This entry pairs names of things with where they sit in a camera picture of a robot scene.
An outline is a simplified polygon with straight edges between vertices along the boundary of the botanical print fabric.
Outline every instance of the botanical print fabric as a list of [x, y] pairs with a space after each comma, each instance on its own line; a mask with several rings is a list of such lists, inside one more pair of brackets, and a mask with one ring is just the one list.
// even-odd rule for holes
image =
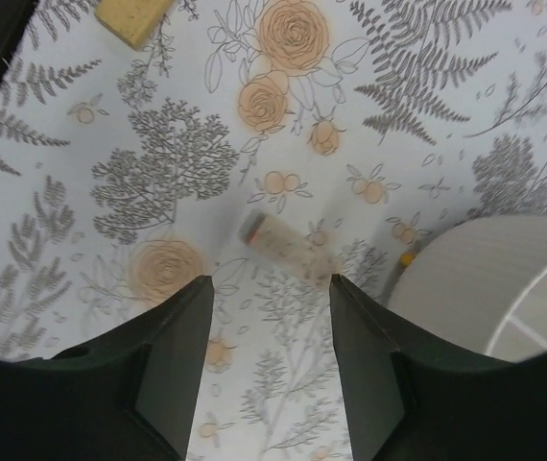
[[178, 0], [140, 52], [97, 3], [39, 2], [0, 88], [0, 358], [211, 274], [189, 459], [352, 459], [327, 294], [240, 227], [275, 215], [385, 301], [416, 242], [547, 214], [547, 1]]

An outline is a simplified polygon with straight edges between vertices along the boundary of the orange rose print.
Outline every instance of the orange rose print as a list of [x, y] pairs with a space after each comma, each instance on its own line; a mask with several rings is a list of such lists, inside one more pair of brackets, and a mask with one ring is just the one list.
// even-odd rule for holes
[[273, 67], [290, 76], [312, 71], [329, 46], [329, 31], [321, 11], [301, 0], [273, 2], [263, 14], [258, 35]]
[[257, 132], [274, 133], [287, 108], [288, 77], [280, 71], [256, 77], [239, 94], [239, 115]]
[[205, 353], [205, 369], [210, 373], [222, 373], [228, 370], [233, 363], [232, 350], [237, 346], [230, 346], [222, 334], [207, 342]]
[[322, 120], [314, 125], [310, 144], [312, 148], [322, 156], [330, 156], [340, 147], [340, 135], [333, 122]]
[[366, 180], [358, 168], [352, 165], [347, 165], [346, 168], [350, 172], [350, 177], [346, 180], [352, 182], [350, 189], [355, 195], [360, 195], [369, 204], [378, 204], [381, 201], [387, 203], [389, 201], [390, 191], [397, 190], [401, 184], [397, 182], [384, 183], [386, 178], [381, 176], [384, 163], [379, 163], [371, 170], [369, 178]]
[[416, 239], [419, 235], [425, 236], [431, 234], [430, 230], [416, 229], [416, 225], [418, 224], [419, 219], [420, 212], [415, 214], [409, 225], [404, 223], [401, 219], [394, 217], [387, 219], [387, 222], [394, 224], [394, 226], [392, 227], [393, 237], [395, 237], [404, 245], [411, 245], [416, 242]]
[[155, 307], [202, 273], [202, 260], [187, 243], [172, 238], [148, 240], [135, 249], [127, 285], [147, 307]]

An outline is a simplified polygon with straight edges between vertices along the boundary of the sponge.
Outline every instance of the sponge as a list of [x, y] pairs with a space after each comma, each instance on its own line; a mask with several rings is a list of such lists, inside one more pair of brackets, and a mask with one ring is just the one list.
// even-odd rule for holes
[[101, 24], [139, 50], [173, 0], [103, 0], [95, 11]]

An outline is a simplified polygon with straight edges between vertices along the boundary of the flower print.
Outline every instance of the flower print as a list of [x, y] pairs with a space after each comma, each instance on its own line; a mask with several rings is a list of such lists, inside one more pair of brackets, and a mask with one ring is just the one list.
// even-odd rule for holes
[[322, 120], [314, 124], [310, 144], [322, 156], [330, 156], [340, 147], [340, 132], [333, 122]]
[[237, 346], [230, 346], [220, 332], [207, 342], [205, 352], [205, 369], [210, 373], [223, 373], [233, 363], [232, 351]]
[[290, 76], [306, 75], [321, 62], [329, 46], [329, 31], [313, 3], [279, 0], [263, 14], [258, 41], [274, 68]]
[[256, 187], [259, 192], [253, 194], [248, 199], [248, 203], [260, 202], [270, 196], [268, 202], [270, 204], [277, 202], [276, 210], [278, 214], [281, 213], [286, 206], [288, 195], [293, 194], [306, 199], [313, 197], [311, 192], [305, 190], [308, 183], [301, 182], [301, 178], [295, 173], [285, 175], [279, 171], [270, 171], [265, 175], [263, 181], [255, 178], [254, 182], [256, 182]]
[[239, 94], [239, 115], [256, 132], [274, 133], [287, 108], [288, 77], [272, 71], [253, 79]]
[[392, 236], [404, 245], [411, 245], [416, 242], [419, 236], [430, 235], [431, 231], [426, 229], [417, 229], [416, 225], [420, 219], [420, 212], [415, 214], [410, 224], [404, 223], [400, 218], [389, 218], [388, 223], [394, 224], [392, 227]]
[[84, 125], [89, 125], [94, 122], [95, 112], [100, 113], [101, 115], [109, 115], [109, 113], [102, 109], [97, 109], [98, 104], [103, 98], [103, 93], [95, 95], [90, 101], [80, 102], [73, 106], [66, 113], [67, 115], [75, 115], [78, 119], [78, 122], [83, 123]]
[[171, 237], [140, 243], [131, 258], [127, 285], [132, 294], [155, 307], [203, 273], [199, 254]]
[[324, 225], [324, 219], [321, 219], [318, 223], [314, 224], [312, 221], [310, 221], [309, 227], [310, 227], [310, 233], [308, 233], [305, 238], [312, 243], [313, 245], [316, 245], [317, 247], [321, 247], [325, 245], [328, 241], [328, 236], [325, 233], [324, 230], [322, 230], [322, 227]]
[[363, 199], [373, 205], [378, 204], [381, 201], [387, 203], [389, 201], [389, 195], [392, 190], [397, 190], [401, 187], [401, 184], [397, 182], [385, 182], [386, 177], [382, 176], [382, 168], [384, 163], [379, 163], [375, 166], [369, 178], [365, 179], [358, 168], [352, 165], [347, 165], [346, 169], [350, 173], [350, 177], [346, 180], [352, 182], [350, 190], [355, 195], [363, 197]]
[[212, 439], [215, 448], [221, 446], [219, 432], [234, 426], [235, 423], [226, 423], [221, 425], [213, 413], [207, 413], [207, 422], [199, 426], [198, 434], [202, 439]]

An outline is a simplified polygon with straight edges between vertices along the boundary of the cork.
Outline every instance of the cork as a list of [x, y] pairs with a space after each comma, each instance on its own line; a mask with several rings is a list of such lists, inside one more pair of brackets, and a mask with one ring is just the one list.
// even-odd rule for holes
[[139, 50], [173, 0], [102, 0], [95, 11], [101, 24]]
[[257, 211], [249, 216], [241, 238], [286, 273], [320, 290], [328, 289], [331, 275], [342, 269], [324, 247], [269, 214]]

